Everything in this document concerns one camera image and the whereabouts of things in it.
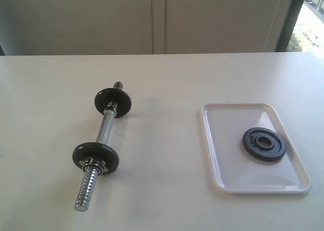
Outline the chrome star collar nut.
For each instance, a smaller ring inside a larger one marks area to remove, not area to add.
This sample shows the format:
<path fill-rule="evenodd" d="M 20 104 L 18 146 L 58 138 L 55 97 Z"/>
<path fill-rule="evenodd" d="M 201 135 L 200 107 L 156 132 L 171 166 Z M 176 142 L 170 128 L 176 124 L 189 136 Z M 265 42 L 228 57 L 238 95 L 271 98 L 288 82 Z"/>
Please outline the chrome star collar nut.
<path fill-rule="evenodd" d="M 97 170 L 97 175 L 102 175 L 105 171 L 105 162 L 96 158 L 86 158 L 83 161 L 79 161 L 79 163 L 83 172 L 86 172 L 86 168 Z"/>

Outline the dark grey weight plate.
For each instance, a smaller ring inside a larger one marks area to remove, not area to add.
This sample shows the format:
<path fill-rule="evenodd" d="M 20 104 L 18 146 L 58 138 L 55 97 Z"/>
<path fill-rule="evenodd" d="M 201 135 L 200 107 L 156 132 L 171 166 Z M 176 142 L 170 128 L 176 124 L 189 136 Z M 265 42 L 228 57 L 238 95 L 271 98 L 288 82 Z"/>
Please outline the dark grey weight plate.
<path fill-rule="evenodd" d="M 248 129 L 242 136 L 242 144 L 251 156 L 264 162 L 280 161 L 287 151 L 280 134 L 261 127 Z"/>

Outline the black weight plate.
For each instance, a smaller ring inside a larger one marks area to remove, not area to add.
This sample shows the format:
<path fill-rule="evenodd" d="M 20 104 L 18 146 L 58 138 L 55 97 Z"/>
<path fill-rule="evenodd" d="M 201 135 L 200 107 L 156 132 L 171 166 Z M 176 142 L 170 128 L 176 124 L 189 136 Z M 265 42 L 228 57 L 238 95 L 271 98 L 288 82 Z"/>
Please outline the black weight plate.
<path fill-rule="evenodd" d="M 126 115 L 132 106 L 129 95 L 118 88 L 106 88 L 101 90 L 95 96 L 95 107 L 101 113 L 104 114 L 104 110 L 108 109 L 109 103 L 115 103 L 116 118 L 121 118 Z"/>
<path fill-rule="evenodd" d="M 88 158 L 104 162 L 103 166 L 100 166 L 99 175 L 109 175 L 116 171 L 119 165 L 119 156 L 116 151 L 98 142 L 85 142 L 73 150 L 72 160 L 78 168 L 83 170 L 84 162 Z"/>

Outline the dark window frame post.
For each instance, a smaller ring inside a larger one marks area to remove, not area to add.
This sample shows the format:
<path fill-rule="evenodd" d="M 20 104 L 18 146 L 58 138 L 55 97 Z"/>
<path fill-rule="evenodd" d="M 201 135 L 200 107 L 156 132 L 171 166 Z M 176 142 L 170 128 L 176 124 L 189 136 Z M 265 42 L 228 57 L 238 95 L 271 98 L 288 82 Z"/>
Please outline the dark window frame post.
<path fill-rule="evenodd" d="M 286 52 L 304 0 L 291 0 L 275 52 Z"/>

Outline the chrome threaded dumbbell bar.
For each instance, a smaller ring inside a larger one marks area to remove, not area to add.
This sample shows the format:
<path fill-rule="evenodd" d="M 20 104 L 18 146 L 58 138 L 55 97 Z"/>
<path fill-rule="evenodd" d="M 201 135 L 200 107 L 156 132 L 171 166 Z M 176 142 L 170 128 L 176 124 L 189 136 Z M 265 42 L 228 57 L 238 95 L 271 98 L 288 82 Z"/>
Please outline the chrome threaded dumbbell bar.
<path fill-rule="evenodd" d="M 114 83 L 113 88 L 123 89 L 123 84 L 121 82 Z M 108 109 L 104 110 L 103 119 L 101 126 L 95 142 L 102 143 L 108 146 L 108 139 L 113 126 L 113 121 L 116 118 L 116 108 L 115 103 L 109 103 Z M 85 212 L 88 210 L 90 205 L 90 200 L 94 191 L 94 186 L 99 175 L 97 175 L 97 170 L 93 168 L 86 168 L 86 172 L 83 177 L 80 189 L 78 191 L 74 208 L 77 211 Z"/>

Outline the white plastic tray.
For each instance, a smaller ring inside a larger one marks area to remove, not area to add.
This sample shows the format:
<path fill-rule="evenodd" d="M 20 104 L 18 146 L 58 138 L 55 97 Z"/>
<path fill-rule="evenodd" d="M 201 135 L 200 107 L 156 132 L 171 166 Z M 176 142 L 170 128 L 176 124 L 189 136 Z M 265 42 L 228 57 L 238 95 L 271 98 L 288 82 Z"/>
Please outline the white plastic tray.
<path fill-rule="evenodd" d="M 304 194 L 311 179 L 275 109 L 264 103 L 215 103 L 201 109 L 213 184 L 231 194 Z M 287 147 L 280 160 L 266 162 L 244 148 L 244 133 L 265 128 Z"/>

